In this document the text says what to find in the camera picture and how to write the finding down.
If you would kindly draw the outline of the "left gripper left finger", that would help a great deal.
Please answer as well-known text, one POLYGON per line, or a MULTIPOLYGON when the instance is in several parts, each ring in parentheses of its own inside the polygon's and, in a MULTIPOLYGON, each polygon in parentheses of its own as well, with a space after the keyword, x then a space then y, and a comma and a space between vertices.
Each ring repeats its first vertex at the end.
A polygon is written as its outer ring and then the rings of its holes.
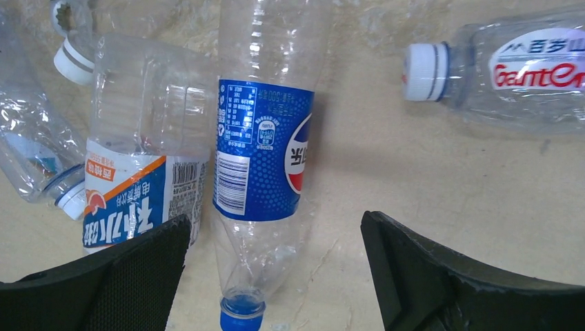
POLYGON ((2 330, 165 330, 184 270, 185 215, 48 270, 1 284, 2 330))

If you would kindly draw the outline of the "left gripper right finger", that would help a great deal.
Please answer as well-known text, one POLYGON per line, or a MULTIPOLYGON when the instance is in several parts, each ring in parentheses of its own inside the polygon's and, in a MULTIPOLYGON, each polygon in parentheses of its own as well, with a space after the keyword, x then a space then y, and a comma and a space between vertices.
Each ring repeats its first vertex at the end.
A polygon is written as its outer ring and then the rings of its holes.
POLYGON ((482 263, 379 211, 361 235, 385 330, 583 330, 584 287, 482 263))

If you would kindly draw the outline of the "Pepsi bottle blue cap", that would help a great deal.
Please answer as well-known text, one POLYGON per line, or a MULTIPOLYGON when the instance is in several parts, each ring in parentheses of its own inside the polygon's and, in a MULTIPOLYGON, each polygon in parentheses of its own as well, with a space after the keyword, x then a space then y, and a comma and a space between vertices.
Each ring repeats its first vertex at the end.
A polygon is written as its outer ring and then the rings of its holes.
POLYGON ((259 330, 304 244, 301 197, 331 1, 222 1, 212 223, 222 330, 259 330))

